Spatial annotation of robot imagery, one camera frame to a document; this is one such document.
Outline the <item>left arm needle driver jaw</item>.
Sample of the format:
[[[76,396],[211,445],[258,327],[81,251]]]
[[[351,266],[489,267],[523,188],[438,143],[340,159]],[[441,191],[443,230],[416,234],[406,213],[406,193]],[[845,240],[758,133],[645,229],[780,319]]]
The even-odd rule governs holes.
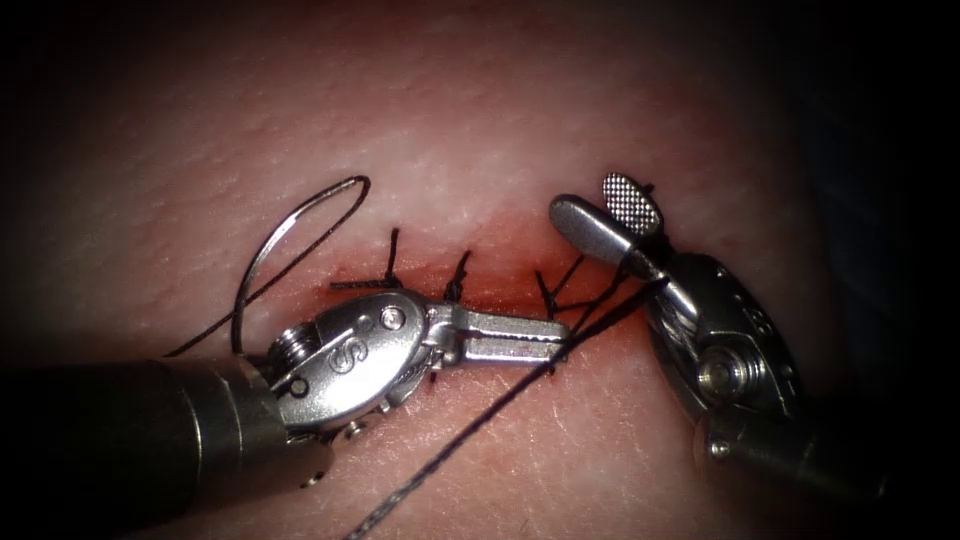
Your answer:
[[[562,341],[569,328],[558,321],[460,308],[458,328],[470,335],[524,341]]]
[[[535,365],[550,361],[562,345],[562,342],[501,337],[467,338],[458,362],[470,365]]]

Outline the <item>left arm needle driver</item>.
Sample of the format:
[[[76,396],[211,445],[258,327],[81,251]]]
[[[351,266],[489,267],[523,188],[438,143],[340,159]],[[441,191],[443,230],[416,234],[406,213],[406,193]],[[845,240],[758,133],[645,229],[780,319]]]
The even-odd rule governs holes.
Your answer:
[[[407,289],[347,300],[285,330],[269,347],[266,378],[289,441],[332,439],[349,423],[389,411],[400,387],[455,357],[461,305]]]

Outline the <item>right arm needle driver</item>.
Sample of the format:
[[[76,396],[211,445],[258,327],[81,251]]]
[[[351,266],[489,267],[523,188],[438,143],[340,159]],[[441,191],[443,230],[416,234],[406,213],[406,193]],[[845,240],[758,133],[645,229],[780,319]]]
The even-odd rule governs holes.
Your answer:
[[[674,253],[628,260],[640,278],[666,279],[646,305],[654,354],[686,417],[720,406],[774,419],[803,413],[803,391],[788,347],[765,310],[717,259]]]

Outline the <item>right arm needle driver jaw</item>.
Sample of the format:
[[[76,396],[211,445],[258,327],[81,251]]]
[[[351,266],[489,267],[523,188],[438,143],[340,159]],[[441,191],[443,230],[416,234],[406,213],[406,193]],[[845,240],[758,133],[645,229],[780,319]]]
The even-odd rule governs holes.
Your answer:
[[[641,241],[654,237],[654,211],[647,203],[639,210],[611,215],[582,197],[556,196],[549,205],[554,228],[581,254],[632,272],[653,272]]]
[[[602,180],[602,195],[613,218],[638,237],[663,232],[663,214],[652,198],[653,185],[641,185],[622,173],[608,173]]]

